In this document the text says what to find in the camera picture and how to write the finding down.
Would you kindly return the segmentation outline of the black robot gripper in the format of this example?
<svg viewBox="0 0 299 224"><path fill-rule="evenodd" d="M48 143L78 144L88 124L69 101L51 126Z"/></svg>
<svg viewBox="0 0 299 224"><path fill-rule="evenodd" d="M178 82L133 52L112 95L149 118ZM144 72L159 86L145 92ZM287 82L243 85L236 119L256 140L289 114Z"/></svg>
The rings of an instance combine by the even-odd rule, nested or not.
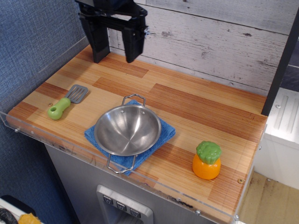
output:
<svg viewBox="0 0 299 224"><path fill-rule="evenodd" d="M125 56L128 63L143 53L145 35L149 34L145 17L148 12L133 0L77 0L79 18L91 45L93 61L99 63L110 53L107 28L122 31ZM81 8L90 5L103 14L99 17L86 17Z"/></svg>

